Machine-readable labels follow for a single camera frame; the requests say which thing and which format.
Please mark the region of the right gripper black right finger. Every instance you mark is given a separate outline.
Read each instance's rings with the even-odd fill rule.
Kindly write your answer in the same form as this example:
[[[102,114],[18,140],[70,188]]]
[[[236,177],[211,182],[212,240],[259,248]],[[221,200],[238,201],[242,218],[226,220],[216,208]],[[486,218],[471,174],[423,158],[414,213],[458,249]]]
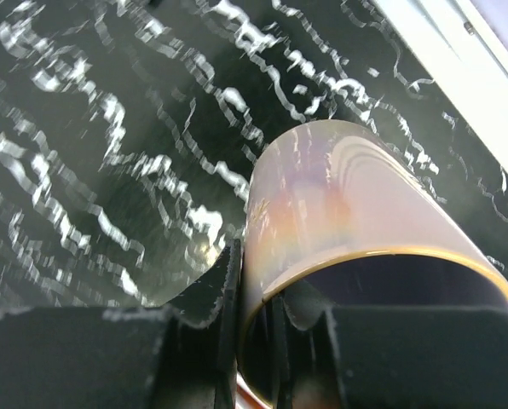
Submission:
[[[275,407],[508,408],[508,314],[345,306],[296,283],[263,307],[253,388]]]

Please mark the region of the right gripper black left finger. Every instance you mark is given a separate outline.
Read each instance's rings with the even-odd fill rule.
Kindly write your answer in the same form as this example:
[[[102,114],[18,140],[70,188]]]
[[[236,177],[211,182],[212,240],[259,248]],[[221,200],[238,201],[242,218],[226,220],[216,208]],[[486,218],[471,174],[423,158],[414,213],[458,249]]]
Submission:
[[[231,408],[242,246],[159,307],[0,308],[0,408]]]

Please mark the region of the pink iridescent mug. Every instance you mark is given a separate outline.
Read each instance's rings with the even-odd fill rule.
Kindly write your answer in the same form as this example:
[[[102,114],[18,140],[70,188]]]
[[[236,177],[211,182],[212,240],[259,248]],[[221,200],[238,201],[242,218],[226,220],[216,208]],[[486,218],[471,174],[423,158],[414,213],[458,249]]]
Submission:
[[[508,313],[508,281],[405,165],[366,128],[342,120],[299,125],[275,139],[251,175],[238,352],[263,401],[272,380],[253,338],[264,305],[323,268],[384,256],[449,261],[488,285]]]

